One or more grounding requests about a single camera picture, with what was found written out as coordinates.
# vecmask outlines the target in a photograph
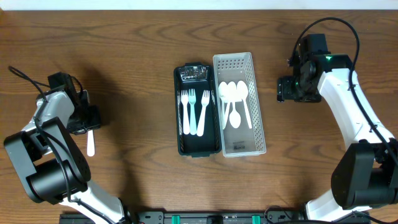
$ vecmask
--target plastic spoon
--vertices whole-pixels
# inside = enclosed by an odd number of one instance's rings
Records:
[[[228,114],[226,114],[224,109],[225,101],[228,101],[227,92],[228,92],[228,86],[226,82],[221,82],[220,85],[218,86],[218,94],[221,99],[221,121],[223,122],[223,129],[225,129],[226,120],[228,119]]]
[[[229,90],[228,98],[229,101],[232,102],[232,108],[233,108],[231,114],[229,115],[229,122],[231,123],[233,128],[238,128],[239,125],[241,125],[241,115],[239,115],[239,113],[236,111],[235,108],[235,101],[238,99],[235,82],[230,82],[228,84],[228,90]]]
[[[244,113],[246,114],[246,119],[248,121],[249,129],[251,129],[251,119],[248,110],[248,105],[246,104],[246,98],[248,97],[249,94],[248,86],[243,81],[239,81],[236,88],[238,89],[238,95],[243,100]]]

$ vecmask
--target white basket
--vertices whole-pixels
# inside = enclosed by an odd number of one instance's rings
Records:
[[[221,128],[221,142],[225,157],[256,156],[266,153],[266,140],[262,127],[260,105],[257,95],[256,78],[251,53],[222,54],[213,57],[216,90],[221,82],[243,81],[248,86],[249,94],[246,99],[249,114],[252,121],[252,129],[249,129],[244,112],[243,102],[236,103],[236,111],[241,115],[239,128],[233,128],[229,121],[225,129]],[[217,99],[219,109],[220,127],[221,100]]]

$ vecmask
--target plastic fork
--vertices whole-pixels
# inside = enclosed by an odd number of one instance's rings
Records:
[[[195,117],[195,103],[197,102],[197,96],[195,94],[194,89],[189,90],[189,96],[188,96],[188,101],[189,104],[191,105],[191,118],[190,118],[190,133],[192,135],[197,134],[197,119]]]
[[[184,117],[183,117],[183,132],[184,134],[189,134],[189,120],[188,120],[188,91],[187,90],[182,90],[181,91],[181,103],[183,106],[183,110],[184,110]]]
[[[201,98],[201,113],[200,113],[198,132],[197,132],[197,135],[199,137],[203,135],[203,132],[205,130],[206,107],[207,105],[209,105],[209,99],[210,99],[210,91],[205,90]]]

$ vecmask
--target green tape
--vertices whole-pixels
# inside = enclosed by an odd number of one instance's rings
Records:
[[[179,215],[172,216],[172,224],[180,224],[180,216]]]
[[[251,219],[252,219],[252,221],[253,221],[253,224],[261,224],[261,218],[260,218],[259,215],[253,215],[253,216],[251,217]]]

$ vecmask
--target wooden table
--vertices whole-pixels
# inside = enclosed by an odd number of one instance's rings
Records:
[[[296,38],[316,19],[335,16],[361,40],[356,71],[374,111],[398,136],[397,11],[58,11],[0,15],[0,139],[21,130],[35,111],[31,78],[63,71],[76,76],[100,108],[97,153],[87,157],[92,179],[136,210],[264,211],[298,207],[330,188],[345,152],[325,101],[276,102],[278,77]],[[326,33],[332,53],[353,57],[354,37],[337,22]],[[192,159],[177,152],[172,72],[185,62],[212,64],[215,54],[251,52],[267,153]],[[73,137],[85,154],[86,136]],[[0,223],[57,223],[73,210],[35,204],[0,150]],[[393,221],[398,206],[371,215]]]

